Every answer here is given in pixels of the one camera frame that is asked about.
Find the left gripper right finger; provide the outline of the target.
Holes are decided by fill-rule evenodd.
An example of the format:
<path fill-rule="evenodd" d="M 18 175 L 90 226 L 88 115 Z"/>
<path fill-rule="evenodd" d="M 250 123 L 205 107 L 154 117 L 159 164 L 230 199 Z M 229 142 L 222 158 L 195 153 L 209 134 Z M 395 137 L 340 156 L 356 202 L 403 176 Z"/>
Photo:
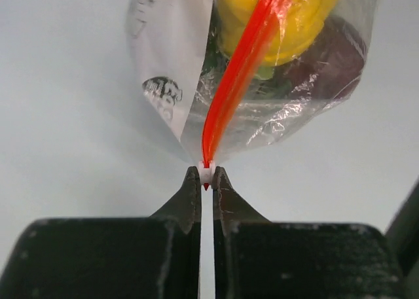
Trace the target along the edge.
<path fill-rule="evenodd" d="M 218 167 L 213 179 L 217 298 L 404 298 L 385 237 L 359 223 L 272 222 Z"/>

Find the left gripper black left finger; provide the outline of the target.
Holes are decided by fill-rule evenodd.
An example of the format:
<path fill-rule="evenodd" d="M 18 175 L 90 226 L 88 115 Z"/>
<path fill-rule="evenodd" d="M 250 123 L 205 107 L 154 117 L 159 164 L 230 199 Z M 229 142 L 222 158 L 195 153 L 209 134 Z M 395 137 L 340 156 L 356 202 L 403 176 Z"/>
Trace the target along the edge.
<path fill-rule="evenodd" d="M 148 217 L 50 218 L 20 235 L 2 298 L 198 298 L 201 188 L 190 167 Z"/>

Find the clear zip top bag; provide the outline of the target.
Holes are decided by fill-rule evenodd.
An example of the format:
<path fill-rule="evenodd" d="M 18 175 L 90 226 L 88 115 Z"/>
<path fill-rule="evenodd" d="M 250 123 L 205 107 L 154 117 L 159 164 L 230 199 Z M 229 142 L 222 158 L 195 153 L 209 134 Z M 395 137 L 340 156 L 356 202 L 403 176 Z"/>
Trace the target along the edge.
<path fill-rule="evenodd" d="M 136 78 L 209 186 L 229 156 L 277 143 L 345 99 L 287 99 L 286 67 L 328 17 L 367 47 L 378 0 L 131 0 Z"/>

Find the dark red plum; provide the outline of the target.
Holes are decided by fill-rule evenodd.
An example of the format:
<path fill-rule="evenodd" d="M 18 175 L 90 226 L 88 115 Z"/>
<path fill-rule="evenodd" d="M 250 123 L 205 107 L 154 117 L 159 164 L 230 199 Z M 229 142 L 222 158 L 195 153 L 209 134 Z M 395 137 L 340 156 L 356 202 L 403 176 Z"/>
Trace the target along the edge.
<path fill-rule="evenodd" d="M 314 43 L 286 67 L 283 76 L 293 86 L 286 98 L 344 99 L 359 84 L 366 53 L 352 24 L 339 16 L 328 17 Z"/>

